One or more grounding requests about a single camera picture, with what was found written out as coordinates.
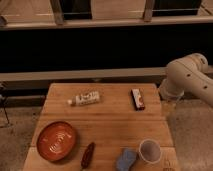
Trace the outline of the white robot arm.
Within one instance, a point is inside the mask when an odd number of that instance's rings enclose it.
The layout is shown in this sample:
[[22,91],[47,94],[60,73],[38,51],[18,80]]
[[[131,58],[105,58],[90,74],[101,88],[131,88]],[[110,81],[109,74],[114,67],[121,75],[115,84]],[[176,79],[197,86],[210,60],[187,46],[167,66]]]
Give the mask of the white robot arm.
[[159,86],[160,96],[167,101],[177,101],[188,91],[213,107],[213,79],[204,74],[207,68],[208,61],[200,53],[169,62],[165,68],[166,78]]

